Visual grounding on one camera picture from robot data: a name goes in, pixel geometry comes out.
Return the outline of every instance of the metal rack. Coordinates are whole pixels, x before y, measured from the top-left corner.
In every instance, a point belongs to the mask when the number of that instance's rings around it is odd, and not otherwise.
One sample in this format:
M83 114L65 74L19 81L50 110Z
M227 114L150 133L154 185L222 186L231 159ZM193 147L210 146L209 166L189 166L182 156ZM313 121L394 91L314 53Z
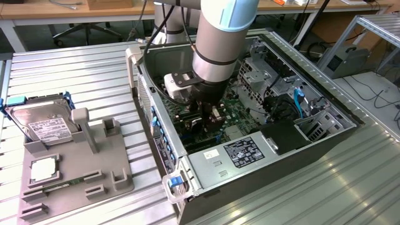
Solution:
M345 39L351 33L355 25L361 25L365 29L378 35L382 39L385 39L389 43L391 43L397 49L389 54L382 63L379 64L379 68L385 63L390 60L390 58L400 51L400 14L386 14L386 15L357 15L350 21L342 35L339 36L331 50L326 53L327 55L318 61L318 68L321 70L325 69L327 63L330 62L334 53L338 47L342 45Z

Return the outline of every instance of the metal workbench surface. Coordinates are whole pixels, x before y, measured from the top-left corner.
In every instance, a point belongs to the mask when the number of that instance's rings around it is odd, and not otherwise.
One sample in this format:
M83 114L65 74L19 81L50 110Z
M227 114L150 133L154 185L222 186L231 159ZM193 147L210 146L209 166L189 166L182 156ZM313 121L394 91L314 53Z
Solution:
M79 224L93 218L93 224L175 224L129 95L126 47L110 44L27 52L5 64L5 79L11 70L9 96L66 89L75 106L89 109L90 121L114 117L122 124L134 190L39 224ZM365 115L354 105L350 109ZM398 143L367 116L361 118L362 129L315 163L191 224L400 224ZM22 159L21 133L6 120L1 127L0 225L15 224Z

